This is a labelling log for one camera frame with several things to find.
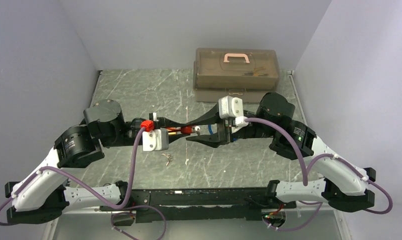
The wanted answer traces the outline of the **blue cable lock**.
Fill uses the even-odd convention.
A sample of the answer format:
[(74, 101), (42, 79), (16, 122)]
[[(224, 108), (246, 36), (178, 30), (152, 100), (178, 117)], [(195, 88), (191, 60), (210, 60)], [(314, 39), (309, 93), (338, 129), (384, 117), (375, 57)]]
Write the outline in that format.
[(208, 124), (207, 125), (207, 130), (210, 135), (217, 135), (219, 140), (223, 140), (223, 136), (221, 135), (221, 128), (217, 124)]

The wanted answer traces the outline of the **brass padlock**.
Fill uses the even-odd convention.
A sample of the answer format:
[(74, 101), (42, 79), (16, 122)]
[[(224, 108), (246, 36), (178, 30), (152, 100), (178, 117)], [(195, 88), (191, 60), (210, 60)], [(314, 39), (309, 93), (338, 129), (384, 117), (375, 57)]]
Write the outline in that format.
[(167, 131), (168, 131), (169, 136), (181, 135), (182, 134), (180, 127), (168, 127)]

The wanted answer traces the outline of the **silver red lock key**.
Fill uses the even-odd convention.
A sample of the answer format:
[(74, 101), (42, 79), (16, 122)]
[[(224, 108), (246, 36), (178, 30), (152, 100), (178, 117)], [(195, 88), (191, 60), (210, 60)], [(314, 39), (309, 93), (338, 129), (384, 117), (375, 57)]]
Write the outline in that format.
[(201, 128), (198, 125), (195, 125), (195, 126), (192, 127), (192, 132), (194, 134), (200, 135), (201, 134), (200, 130), (201, 130)]

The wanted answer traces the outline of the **red cable lock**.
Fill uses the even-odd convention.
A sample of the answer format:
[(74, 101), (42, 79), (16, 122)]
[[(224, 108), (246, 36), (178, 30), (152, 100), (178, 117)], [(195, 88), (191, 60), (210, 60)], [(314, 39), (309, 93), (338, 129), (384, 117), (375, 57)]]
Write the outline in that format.
[(193, 128), (191, 126), (182, 126), (179, 131), (181, 134), (190, 135), (193, 133)]

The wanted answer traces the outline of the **bunch of silver keys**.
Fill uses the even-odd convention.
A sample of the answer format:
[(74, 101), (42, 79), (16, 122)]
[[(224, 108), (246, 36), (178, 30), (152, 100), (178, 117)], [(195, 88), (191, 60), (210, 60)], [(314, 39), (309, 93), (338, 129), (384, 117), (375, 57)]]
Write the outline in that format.
[(167, 158), (165, 166), (168, 167), (170, 163), (173, 161), (173, 156), (169, 153), (162, 153), (161, 155)]

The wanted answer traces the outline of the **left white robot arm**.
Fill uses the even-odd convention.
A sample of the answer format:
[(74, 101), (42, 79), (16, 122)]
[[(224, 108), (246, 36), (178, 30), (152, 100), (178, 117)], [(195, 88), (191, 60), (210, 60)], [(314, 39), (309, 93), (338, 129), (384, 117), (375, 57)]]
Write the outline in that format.
[[(179, 123), (155, 113), (149, 119), (126, 121), (121, 105), (103, 99), (83, 112), (80, 124), (64, 131), (45, 159), (22, 181), (5, 185), (6, 225), (38, 225), (75, 209), (107, 206), (126, 210), (138, 204), (133, 181), (138, 147), (163, 151), (170, 143), (190, 136), (192, 124)], [(75, 174), (105, 157), (104, 148), (132, 147), (127, 181), (90, 187)]]

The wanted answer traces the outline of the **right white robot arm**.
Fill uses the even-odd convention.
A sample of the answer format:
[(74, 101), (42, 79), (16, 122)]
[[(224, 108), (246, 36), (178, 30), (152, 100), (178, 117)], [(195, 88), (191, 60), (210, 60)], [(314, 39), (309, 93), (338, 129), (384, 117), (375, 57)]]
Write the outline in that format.
[(270, 150), (288, 160), (297, 160), (300, 182), (271, 180), (265, 203), (276, 208), (294, 201), (326, 203), (342, 212), (370, 212), (375, 194), (369, 185), (376, 180), (373, 168), (360, 168), (328, 147), (314, 130), (293, 119), (295, 106), (276, 92), (266, 93), (255, 112), (246, 111), (240, 98), (226, 96), (189, 126), (216, 125), (214, 134), (190, 140), (212, 148), (234, 140), (271, 138)]

